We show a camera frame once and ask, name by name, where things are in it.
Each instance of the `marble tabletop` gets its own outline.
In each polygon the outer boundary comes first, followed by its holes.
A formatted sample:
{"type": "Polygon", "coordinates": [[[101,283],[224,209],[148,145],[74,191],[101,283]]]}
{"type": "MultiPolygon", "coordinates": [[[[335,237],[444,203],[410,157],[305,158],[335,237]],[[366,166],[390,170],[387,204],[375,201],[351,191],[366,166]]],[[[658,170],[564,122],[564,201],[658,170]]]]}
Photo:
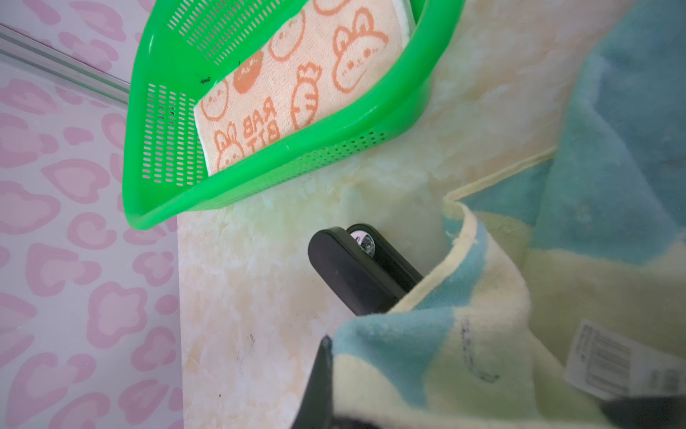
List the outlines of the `marble tabletop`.
{"type": "Polygon", "coordinates": [[[180,215],[185,428],[289,428],[319,340],[353,317],[310,266],[310,237],[365,222],[428,273],[447,253],[441,198],[556,145],[584,56],[632,4],[468,0],[411,130],[180,215]]]}

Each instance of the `blue towel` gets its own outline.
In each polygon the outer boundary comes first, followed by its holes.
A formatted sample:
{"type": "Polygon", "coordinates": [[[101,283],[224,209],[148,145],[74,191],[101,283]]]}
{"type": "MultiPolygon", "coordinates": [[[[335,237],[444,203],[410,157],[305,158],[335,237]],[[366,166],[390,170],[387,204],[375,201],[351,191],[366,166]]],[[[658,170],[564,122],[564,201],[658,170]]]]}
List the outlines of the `blue towel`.
{"type": "Polygon", "coordinates": [[[563,377],[582,320],[686,358],[684,23],[681,0],[638,3],[587,57],[557,151],[445,197],[445,260],[334,336],[337,415],[605,427],[563,377]]]}

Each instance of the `pink leopard print wallpaper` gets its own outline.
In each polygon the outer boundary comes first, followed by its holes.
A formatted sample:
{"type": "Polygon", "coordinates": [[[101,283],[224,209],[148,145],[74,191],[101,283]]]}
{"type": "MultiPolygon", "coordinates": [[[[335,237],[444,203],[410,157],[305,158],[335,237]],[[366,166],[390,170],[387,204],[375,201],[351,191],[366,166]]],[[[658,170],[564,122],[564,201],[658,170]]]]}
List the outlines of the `pink leopard print wallpaper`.
{"type": "Polygon", "coordinates": [[[0,427],[183,427],[176,221],[126,223],[125,129],[126,112],[0,64],[0,427]]]}
{"type": "Polygon", "coordinates": [[[141,33],[154,3],[155,0],[0,1],[0,24],[130,82],[141,33]]]}

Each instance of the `pink towel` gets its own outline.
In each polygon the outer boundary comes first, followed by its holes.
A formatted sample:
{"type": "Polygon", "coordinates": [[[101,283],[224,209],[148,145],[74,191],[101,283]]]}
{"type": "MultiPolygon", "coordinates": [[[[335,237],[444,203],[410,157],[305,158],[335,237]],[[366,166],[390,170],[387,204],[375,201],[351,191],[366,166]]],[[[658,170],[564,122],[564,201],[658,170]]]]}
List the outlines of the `pink towel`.
{"type": "Polygon", "coordinates": [[[309,0],[195,107],[209,174],[354,102],[413,26],[403,0],[309,0]]]}

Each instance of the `green plastic basket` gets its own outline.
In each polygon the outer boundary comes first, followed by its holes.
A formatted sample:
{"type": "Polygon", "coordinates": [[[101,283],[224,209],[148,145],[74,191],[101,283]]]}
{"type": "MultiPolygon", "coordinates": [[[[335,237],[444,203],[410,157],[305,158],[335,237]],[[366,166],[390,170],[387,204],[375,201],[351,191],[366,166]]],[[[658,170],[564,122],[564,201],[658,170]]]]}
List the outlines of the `green plastic basket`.
{"type": "Polygon", "coordinates": [[[136,55],[126,122],[123,204],[131,227],[148,229],[183,211],[233,204],[390,140],[421,116],[431,71],[464,0],[412,0],[415,33],[369,92],[208,177],[193,107],[306,2],[156,2],[136,55]]]}

